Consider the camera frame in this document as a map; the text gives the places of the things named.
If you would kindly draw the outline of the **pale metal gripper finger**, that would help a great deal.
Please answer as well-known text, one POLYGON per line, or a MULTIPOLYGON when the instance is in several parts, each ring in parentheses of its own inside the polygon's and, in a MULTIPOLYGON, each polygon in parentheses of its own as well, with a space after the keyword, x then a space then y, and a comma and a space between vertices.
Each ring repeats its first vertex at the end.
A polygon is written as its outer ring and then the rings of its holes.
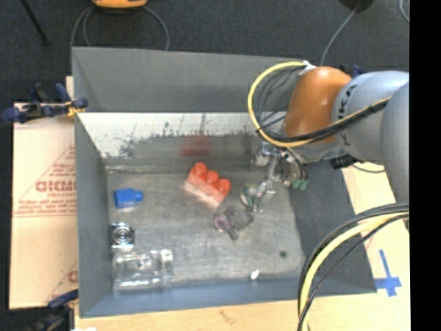
POLYGON ((262 212, 275 194, 273 183, 269 181, 260 183, 254 196, 254 212, 262 212))

